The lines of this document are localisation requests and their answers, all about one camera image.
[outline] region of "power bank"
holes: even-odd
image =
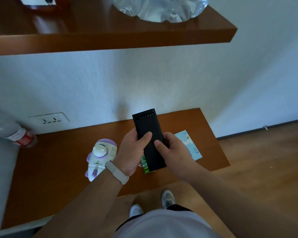
[[[155,140],[159,140],[163,144],[166,144],[161,132],[155,109],[153,108],[138,114],[134,114],[132,118],[136,126],[138,139],[141,139],[147,132],[152,132],[151,141],[144,149],[144,155],[149,171],[152,172],[166,167],[163,157],[154,146]]]

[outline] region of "blue and white card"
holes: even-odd
[[[198,160],[200,158],[202,158],[201,153],[198,151],[198,149],[196,148],[195,144],[193,143],[193,141],[191,140],[190,136],[188,135],[186,130],[183,130],[177,134],[175,134],[175,136],[180,139],[183,144],[185,144],[185,146],[187,147],[187,149],[190,152],[190,155],[192,156],[192,158],[194,160]]]

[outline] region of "electrical socket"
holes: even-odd
[[[55,125],[64,122],[70,122],[64,113],[45,114],[29,117],[34,123],[40,126]]]

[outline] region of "sneaker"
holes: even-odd
[[[135,204],[130,208],[129,217],[131,218],[133,216],[142,215],[143,213],[144,211],[141,206],[139,204]]]
[[[175,198],[174,198],[172,192],[169,190],[165,190],[162,193],[161,200],[162,200],[162,205],[165,209],[167,209],[170,205],[175,204]]]

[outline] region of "bottle label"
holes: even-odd
[[[5,139],[13,141],[14,144],[20,146],[27,146],[34,140],[34,135],[25,130],[25,128],[20,128],[14,135],[6,137]]]
[[[29,6],[52,6],[56,5],[55,0],[21,0],[24,5]]]

